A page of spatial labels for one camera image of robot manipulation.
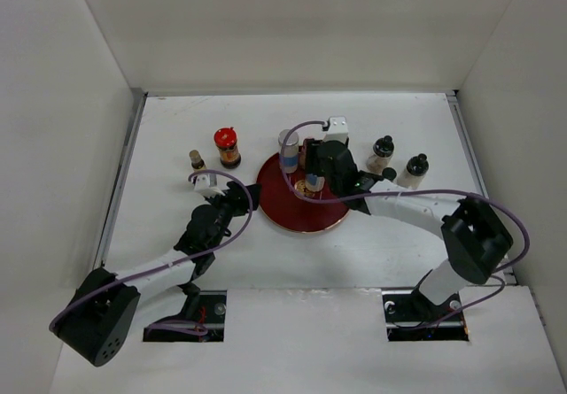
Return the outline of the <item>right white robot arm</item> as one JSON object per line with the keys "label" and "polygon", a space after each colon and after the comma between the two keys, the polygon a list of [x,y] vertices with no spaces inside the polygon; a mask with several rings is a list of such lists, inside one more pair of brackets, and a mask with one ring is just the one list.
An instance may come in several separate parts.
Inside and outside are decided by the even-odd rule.
{"label": "right white robot arm", "polygon": [[464,193],[451,200],[402,188],[360,170],[344,143],[309,140],[306,170],[325,179],[332,195],[349,209],[423,229],[441,239],[447,258],[416,286],[410,305],[431,319],[452,295],[486,283],[513,245],[511,234],[482,197]]}

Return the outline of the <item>black cap brown spice bottle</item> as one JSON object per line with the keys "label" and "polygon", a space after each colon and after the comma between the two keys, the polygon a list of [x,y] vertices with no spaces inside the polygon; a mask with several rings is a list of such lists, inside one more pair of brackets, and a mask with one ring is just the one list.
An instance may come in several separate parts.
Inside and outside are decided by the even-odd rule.
{"label": "black cap brown spice bottle", "polygon": [[396,177],[397,177],[397,172],[396,172],[396,170],[395,170],[394,168],[386,167],[386,168],[384,168],[383,171],[382,171],[382,176],[383,176],[386,180],[388,180],[388,181],[390,181],[390,182],[393,182],[393,181],[396,179]]}

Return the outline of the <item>silver lid blue label jar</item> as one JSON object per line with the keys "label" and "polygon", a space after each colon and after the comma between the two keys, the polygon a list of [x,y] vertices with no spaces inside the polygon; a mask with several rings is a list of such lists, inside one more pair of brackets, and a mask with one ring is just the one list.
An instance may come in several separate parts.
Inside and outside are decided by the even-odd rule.
{"label": "silver lid blue label jar", "polygon": [[299,135],[296,132],[288,133],[289,129],[284,129],[278,136],[281,168],[286,174],[293,174],[299,165]]}

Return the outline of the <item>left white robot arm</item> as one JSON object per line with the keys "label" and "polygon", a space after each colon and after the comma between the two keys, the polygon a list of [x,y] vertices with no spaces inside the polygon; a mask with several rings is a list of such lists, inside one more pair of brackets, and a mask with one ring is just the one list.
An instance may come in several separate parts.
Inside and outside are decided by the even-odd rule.
{"label": "left white robot arm", "polygon": [[94,367],[109,362],[127,339],[141,304],[179,290],[168,301],[178,321],[198,314],[198,299],[183,289],[208,270],[214,253],[236,240],[229,225],[252,217],[260,204],[261,185],[232,181],[225,190],[196,207],[173,249],[127,271],[92,270],[70,303],[50,323],[49,331]]}

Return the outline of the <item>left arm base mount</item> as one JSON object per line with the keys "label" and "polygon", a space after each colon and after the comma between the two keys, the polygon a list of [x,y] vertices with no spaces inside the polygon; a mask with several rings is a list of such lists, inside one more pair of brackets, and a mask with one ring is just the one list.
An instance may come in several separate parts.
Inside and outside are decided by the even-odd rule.
{"label": "left arm base mount", "polygon": [[144,328],[145,343],[222,343],[227,317],[226,290],[184,287],[184,303],[178,313],[164,314]]}

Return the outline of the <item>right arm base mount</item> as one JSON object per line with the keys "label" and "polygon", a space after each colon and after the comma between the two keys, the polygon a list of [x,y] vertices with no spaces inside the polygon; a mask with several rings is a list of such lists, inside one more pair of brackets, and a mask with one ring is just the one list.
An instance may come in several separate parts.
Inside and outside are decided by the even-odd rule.
{"label": "right arm base mount", "polygon": [[439,321],[461,307],[458,293],[442,305],[431,305],[418,300],[409,290],[385,290],[382,301],[390,342],[469,341],[463,312]]}

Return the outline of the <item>white lid spice jar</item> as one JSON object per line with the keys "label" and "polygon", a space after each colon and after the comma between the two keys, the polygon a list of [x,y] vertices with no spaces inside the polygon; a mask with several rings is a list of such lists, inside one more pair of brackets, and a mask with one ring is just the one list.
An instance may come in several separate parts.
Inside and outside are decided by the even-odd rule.
{"label": "white lid spice jar", "polygon": [[325,179],[322,176],[316,174],[306,174],[305,175],[305,186],[306,189],[311,192],[319,192],[323,189]]}

